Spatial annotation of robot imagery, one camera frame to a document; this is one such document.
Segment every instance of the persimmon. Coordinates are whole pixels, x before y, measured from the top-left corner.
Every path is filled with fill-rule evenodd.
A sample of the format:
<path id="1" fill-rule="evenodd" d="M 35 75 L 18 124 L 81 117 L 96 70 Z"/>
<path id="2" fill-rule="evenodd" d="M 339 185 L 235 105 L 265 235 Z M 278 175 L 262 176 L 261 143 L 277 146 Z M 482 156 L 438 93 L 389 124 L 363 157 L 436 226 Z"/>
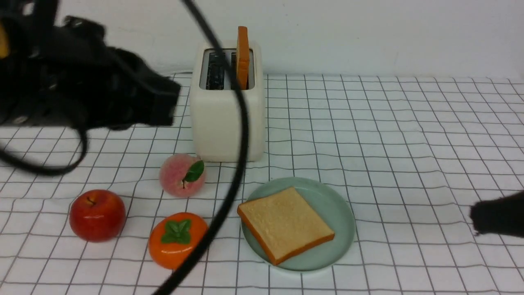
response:
<path id="1" fill-rule="evenodd" d="M 198 245 L 208 224 L 193 213 L 166 217 L 151 232 L 148 248 L 153 261 L 163 268 L 177 269 Z"/>

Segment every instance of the yellow part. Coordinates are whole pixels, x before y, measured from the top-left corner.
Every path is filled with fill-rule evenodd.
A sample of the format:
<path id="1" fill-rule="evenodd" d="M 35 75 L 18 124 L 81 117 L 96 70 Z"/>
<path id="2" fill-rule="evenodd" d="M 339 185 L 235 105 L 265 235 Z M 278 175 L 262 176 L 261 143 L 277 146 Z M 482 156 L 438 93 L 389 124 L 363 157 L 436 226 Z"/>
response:
<path id="1" fill-rule="evenodd" d="M 9 38 L 5 31 L 4 25 L 0 22 L 0 59 L 9 56 Z"/>

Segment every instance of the plate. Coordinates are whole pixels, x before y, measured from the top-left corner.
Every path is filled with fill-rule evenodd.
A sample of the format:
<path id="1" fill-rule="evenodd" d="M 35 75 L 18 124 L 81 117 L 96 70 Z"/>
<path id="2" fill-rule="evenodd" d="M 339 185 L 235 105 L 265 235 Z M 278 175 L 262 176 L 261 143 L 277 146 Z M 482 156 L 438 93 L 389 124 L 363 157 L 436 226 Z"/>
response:
<path id="1" fill-rule="evenodd" d="M 286 177 L 261 185 L 251 193 L 246 202 L 270 196 L 292 186 L 331 227 L 335 232 L 335 238 L 274 267 L 293 272 L 319 271 L 330 267 L 346 254 L 355 237 L 353 212 L 339 193 L 318 181 L 300 177 Z M 241 227 L 251 249 L 271 265 L 266 253 L 251 234 L 249 228 L 243 222 Z"/>

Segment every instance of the red apple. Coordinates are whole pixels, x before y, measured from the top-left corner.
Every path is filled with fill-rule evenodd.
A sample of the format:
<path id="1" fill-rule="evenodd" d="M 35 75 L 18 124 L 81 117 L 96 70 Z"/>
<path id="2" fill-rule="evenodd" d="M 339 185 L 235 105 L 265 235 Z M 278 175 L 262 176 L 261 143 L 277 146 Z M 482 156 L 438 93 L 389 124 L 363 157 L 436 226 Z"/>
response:
<path id="1" fill-rule="evenodd" d="M 126 207 L 113 192 L 94 189 L 80 195 L 71 205 L 69 224 L 81 239 L 103 242 L 116 237 L 126 220 Z"/>

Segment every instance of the toast slice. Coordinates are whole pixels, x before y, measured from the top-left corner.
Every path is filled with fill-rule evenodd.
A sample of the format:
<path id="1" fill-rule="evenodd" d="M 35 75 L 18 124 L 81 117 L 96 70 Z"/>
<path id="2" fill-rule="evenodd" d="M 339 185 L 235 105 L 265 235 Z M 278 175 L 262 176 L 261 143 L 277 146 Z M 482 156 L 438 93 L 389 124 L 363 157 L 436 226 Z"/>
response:
<path id="1" fill-rule="evenodd" d="M 241 90 L 247 89 L 247 76 L 249 73 L 249 39 L 247 27 L 238 27 L 236 40 L 236 79 Z"/>
<path id="2" fill-rule="evenodd" d="M 237 213 L 275 266 L 335 237 L 294 187 L 242 203 Z"/>

